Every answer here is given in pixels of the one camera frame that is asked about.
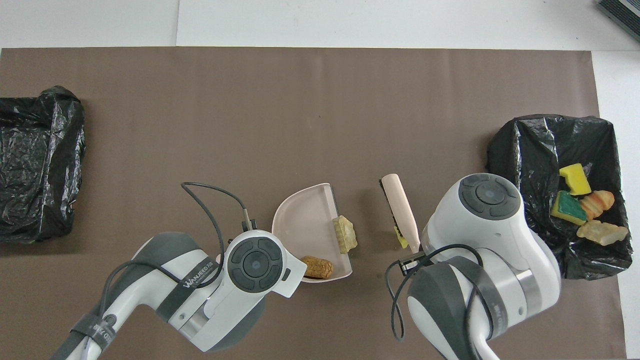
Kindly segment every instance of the gray velcro strap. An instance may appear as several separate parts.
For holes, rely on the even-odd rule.
[[[504,334],[509,327],[507,317],[507,307],[502,301],[502,296],[489,277],[489,274],[475,262],[456,256],[446,261],[448,264],[458,269],[470,282],[475,284],[482,299],[492,324],[492,332],[489,338],[495,338]]]
[[[106,321],[95,314],[85,314],[71,331],[90,337],[104,351],[115,339],[116,331]]]
[[[199,262],[160,303],[156,309],[156,314],[160,316],[160,319],[168,322],[178,308],[198,288],[198,285],[202,284],[204,279],[208,278],[217,267],[216,262],[209,256]]]

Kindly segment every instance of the black trash bag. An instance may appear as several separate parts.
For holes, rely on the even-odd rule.
[[[0,98],[0,243],[71,231],[84,156],[84,110],[62,86]]]
[[[579,226],[550,215],[558,191],[569,190],[559,169],[580,163],[592,191],[608,190],[615,197],[598,220],[628,227],[613,124],[596,117],[518,117],[498,131],[487,153],[487,171],[518,187],[527,224],[551,248],[565,279],[601,279],[629,268],[630,234],[603,247],[579,238]]]

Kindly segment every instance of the brown paper mat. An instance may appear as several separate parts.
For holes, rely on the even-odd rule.
[[[420,49],[3,49],[1,96],[53,85],[86,108],[74,230],[0,247],[0,352],[49,357],[99,298],[107,274],[148,238],[185,231],[211,255],[215,232],[179,186],[238,194],[263,229],[288,195],[329,182],[355,225],[353,274],[301,284],[236,347],[201,354],[145,307],[104,359],[438,359],[403,305],[390,330],[383,272],[401,250],[378,179],[397,172],[422,228],[444,191],[483,170],[503,123],[531,113],[598,115],[587,52]],[[226,238],[241,212],[198,192]],[[394,277],[397,284],[399,276]],[[625,357],[616,278],[564,281],[557,306],[490,345],[504,359]]]

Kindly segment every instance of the gray joint cap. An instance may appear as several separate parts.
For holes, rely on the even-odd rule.
[[[236,246],[227,265],[231,281],[243,291],[270,289],[282,274],[282,251],[269,238],[248,238]]]
[[[471,213],[487,220],[512,217],[520,208],[520,193],[514,184],[494,174],[473,174],[460,181],[458,196]]]

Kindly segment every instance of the croissant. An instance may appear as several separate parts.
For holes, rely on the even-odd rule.
[[[580,200],[580,207],[587,213],[587,220],[593,220],[604,211],[611,209],[614,198],[611,192],[597,190]]]

